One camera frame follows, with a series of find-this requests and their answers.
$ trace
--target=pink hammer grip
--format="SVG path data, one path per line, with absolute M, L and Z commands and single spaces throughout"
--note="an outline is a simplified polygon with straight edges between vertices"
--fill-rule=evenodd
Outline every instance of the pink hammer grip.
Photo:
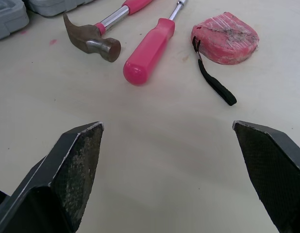
M 125 63 L 123 74 L 127 81 L 142 85 L 148 80 L 174 32 L 174 21 L 159 19 L 158 25 L 146 35 Z
M 97 23 L 95 26 L 99 29 L 101 36 L 106 33 L 106 28 L 102 23 Z
M 132 15 L 147 6 L 152 1 L 153 0 L 126 0 L 122 6 L 128 6 L 130 9 L 129 15 Z

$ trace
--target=gray toolbox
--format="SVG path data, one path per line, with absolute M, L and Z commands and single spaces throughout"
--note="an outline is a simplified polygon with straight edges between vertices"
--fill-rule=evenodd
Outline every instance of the gray toolbox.
M 28 9 L 43 16 L 55 16 L 93 0 L 24 0 Z
M 0 0 L 0 39 L 29 23 L 26 7 L 21 0 Z

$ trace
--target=black metal jaw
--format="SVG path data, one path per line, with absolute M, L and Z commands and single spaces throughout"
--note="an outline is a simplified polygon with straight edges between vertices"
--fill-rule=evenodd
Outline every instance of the black metal jaw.
M 103 124 L 64 133 L 8 198 L 0 192 L 0 233 L 74 233 L 92 190 Z
M 235 121 L 250 180 L 280 233 L 300 233 L 300 148 L 283 132 Z

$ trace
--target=pink handle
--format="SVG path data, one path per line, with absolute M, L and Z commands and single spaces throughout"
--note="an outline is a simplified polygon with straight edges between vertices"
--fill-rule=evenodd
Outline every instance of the pink handle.
M 123 74 L 127 81 L 142 85 L 148 80 L 174 32 L 174 21 L 159 19 L 158 25 L 146 35 L 125 63 Z
M 130 9 L 129 15 L 132 15 L 147 6 L 152 1 L 153 0 L 126 0 L 122 6 L 128 6 Z
M 97 23 L 95 26 L 99 29 L 101 36 L 106 33 L 106 28 L 102 23 Z

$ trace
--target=metal shaft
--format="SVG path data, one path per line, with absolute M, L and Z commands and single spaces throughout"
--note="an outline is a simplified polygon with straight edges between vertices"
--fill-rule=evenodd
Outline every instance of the metal shaft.
M 125 16 L 130 13 L 130 9 L 128 6 L 122 6 L 120 9 L 115 11 L 113 14 L 109 15 L 105 18 L 101 23 L 105 26 L 106 30 L 111 28 L 113 25 L 121 21 Z
M 177 16 L 177 14 L 180 12 L 180 10 L 183 8 L 183 6 L 185 5 L 185 3 L 187 2 L 187 0 L 181 0 L 179 2 L 177 2 L 177 7 L 174 10 L 174 12 L 171 14 L 171 16 L 169 17 L 170 20 L 174 20 Z

